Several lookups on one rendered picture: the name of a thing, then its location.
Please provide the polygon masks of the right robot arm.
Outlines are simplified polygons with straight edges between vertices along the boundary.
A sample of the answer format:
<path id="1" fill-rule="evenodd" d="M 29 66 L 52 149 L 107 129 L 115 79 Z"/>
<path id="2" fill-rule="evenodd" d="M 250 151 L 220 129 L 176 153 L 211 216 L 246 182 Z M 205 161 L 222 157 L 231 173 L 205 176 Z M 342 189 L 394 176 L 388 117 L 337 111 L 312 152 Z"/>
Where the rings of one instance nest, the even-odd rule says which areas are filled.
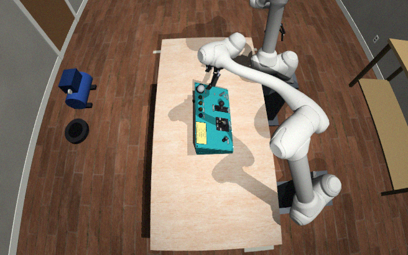
<path id="1" fill-rule="evenodd" d="M 267 74 L 286 83 L 294 84 L 292 75 L 297 69 L 298 57 L 293 51 L 277 55 L 275 51 L 281 26 L 284 7 L 289 0 L 249 0 L 249 5 L 256 9 L 269 9 L 262 47 L 250 59 L 252 69 Z"/>

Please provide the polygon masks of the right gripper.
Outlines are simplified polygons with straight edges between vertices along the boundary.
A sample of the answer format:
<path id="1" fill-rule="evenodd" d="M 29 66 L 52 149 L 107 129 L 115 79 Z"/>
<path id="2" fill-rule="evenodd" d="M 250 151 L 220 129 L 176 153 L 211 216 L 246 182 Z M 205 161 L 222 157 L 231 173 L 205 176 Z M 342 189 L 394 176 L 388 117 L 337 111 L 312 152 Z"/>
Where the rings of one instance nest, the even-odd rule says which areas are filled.
<path id="1" fill-rule="evenodd" d="M 281 41 L 283 41 L 283 37 L 284 37 L 284 34 L 285 34 L 285 30 L 284 30 L 284 27 L 283 27 L 283 24 L 281 24 L 280 25 L 281 26 L 281 28 L 280 28 L 280 32 L 281 32 Z M 282 29 L 282 30 L 281 30 Z"/>

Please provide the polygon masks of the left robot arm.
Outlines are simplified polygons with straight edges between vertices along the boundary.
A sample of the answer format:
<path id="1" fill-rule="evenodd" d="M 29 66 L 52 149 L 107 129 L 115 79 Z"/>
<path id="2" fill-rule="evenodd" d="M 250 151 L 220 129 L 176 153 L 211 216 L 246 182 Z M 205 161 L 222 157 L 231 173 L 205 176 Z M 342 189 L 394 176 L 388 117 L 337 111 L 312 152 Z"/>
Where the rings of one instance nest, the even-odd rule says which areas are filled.
<path id="1" fill-rule="evenodd" d="M 222 41 L 203 45 L 197 57 L 208 70 L 222 67 L 273 89 L 294 112 L 274 131 L 269 146 L 276 157 L 288 161 L 295 188 L 290 218 L 300 226 L 307 225 L 341 190 L 341 182 L 335 175 L 317 177 L 316 172 L 312 171 L 311 178 L 308 164 L 310 137 L 313 133 L 323 133 L 329 126 L 329 119 L 314 100 L 286 82 L 233 61 L 245 45 L 245 37 L 236 32 Z"/>

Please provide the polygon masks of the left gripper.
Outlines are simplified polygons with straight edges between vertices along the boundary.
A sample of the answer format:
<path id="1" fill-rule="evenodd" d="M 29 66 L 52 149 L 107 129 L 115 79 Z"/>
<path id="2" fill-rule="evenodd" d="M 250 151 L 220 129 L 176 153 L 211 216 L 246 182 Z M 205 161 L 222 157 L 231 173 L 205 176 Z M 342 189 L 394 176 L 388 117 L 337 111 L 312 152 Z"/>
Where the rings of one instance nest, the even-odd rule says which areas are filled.
<path id="1" fill-rule="evenodd" d="M 219 77 L 220 77 L 220 70 L 222 70 L 222 69 L 224 69 L 224 68 L 213 68 L 214 69 L 214 71 L 213 71 L 213 77 L 212 77 L 212 79 L 211 79 L 211 83 L 206 87 L 206 90 L 210 90 L 211 88 L 212 88 L 212 86 L 214 86 L 215 87 L 215 85 L 216 85 L 216 83 L 217 83 L 217 81 L 218 81 L 218 79 L 219 79 Z M 206 69 L 205 70 L 206 72 L 209 72 L 210 70 L 208 70 L 208 69 Z M 215 73 L 216 72 L 216 73 Z"/>

